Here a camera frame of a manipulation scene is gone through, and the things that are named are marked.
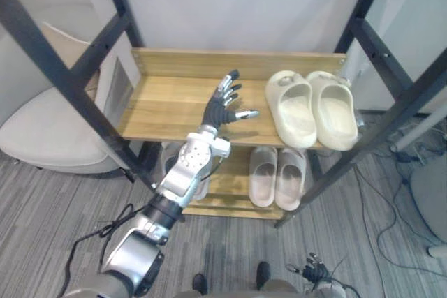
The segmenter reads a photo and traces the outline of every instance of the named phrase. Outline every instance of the slipper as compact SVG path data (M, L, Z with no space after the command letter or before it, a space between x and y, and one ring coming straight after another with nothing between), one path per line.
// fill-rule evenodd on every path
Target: slipper
M306 158L292 148L284 148L278 154L277 185L274 201L286 211L300 206L305 191Z
M272 147L257 147L250 155L251 202L259 207L273 203L274 183L277 175L277 150Z
M357 141L352 93L344 78L324 71L307 76L318 140L327 148L346 151Z
M265 96L281 140L292 148L308 148L316 141L311 109L312 87L299 73L275 73L265 87Z

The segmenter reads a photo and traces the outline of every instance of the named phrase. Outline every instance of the metal rack post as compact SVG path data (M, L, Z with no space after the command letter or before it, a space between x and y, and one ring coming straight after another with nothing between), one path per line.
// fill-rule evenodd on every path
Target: metal rack post
M356 161L385 141L446 85L447 49L413 83L393 53L365 19L372 2L373 0L358 0L335 52L347 52L349 45L356 38L393 95L395 104L382 116L380 123L368 130L350 151L345 151L325 174L321 172L316 153L309 152L315 183L302 196L300 206L295 211L286 212L281 219L276 221L274 224L276 228L281 227L346 174Z

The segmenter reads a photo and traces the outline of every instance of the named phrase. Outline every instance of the metal bracket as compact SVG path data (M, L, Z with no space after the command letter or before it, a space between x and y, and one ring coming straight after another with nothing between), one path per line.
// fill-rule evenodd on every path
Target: metal bracket
M413 84L413 80L367 20L355 19L351 30L389 92L397 100Z

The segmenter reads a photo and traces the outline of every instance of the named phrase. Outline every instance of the slide sandal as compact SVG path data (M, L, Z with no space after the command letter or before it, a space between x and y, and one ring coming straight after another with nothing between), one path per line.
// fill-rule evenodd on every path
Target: slide sandal
M300 206L305 190L306 158L301 152L284 148L278 155L277 185L274 202L285 209L293 211Z
M312 86L318 140L327 148L346 151L357 141L352 93L346 80L325 71L314 71L307 76Z
M259 207L273 203L274 183L277 175L277 150L272 147L257 147L250 155L251 202Z
M275 73L265 87L265 96L281 140L292 148L308 148L316 141L311 109L312 88L299 73Z

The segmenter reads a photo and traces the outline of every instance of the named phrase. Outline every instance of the shoe rack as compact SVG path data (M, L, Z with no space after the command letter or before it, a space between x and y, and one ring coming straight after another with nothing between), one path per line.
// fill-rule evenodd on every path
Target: shoe rack
M222 126L219 136L232 152L210 177L205 198L193 201L185 214L278 219L284 211L274 204L260 208L249 199L249 158L253 147L284 147L274 128L265 84L280 70L305 77L323 70L338 75L345 54L290 52L213 52L200 50L132 49L142 78L122 115L118 131L128 140L182 141L197 130L205 105L222 77L238 69L240 98L232 108L254 108L258 118ZM316 143L312 149L322 149Z

